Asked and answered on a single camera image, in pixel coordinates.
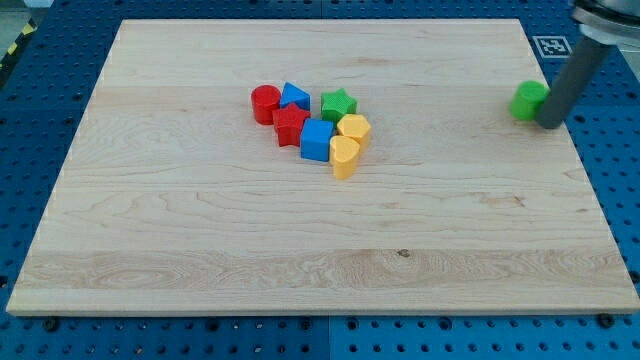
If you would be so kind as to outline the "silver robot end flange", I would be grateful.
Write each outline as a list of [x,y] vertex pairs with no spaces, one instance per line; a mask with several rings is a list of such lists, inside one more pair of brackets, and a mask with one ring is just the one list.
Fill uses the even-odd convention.
[[572,18],[599,43],[639,45],[639,0],[573,0]]

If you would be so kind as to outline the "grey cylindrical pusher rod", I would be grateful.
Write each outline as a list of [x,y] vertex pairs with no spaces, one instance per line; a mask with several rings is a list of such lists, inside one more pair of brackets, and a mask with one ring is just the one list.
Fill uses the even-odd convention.
[[536,123],[544,129],[558,128],[612,50],[612,45],[582,36],[538,108]]

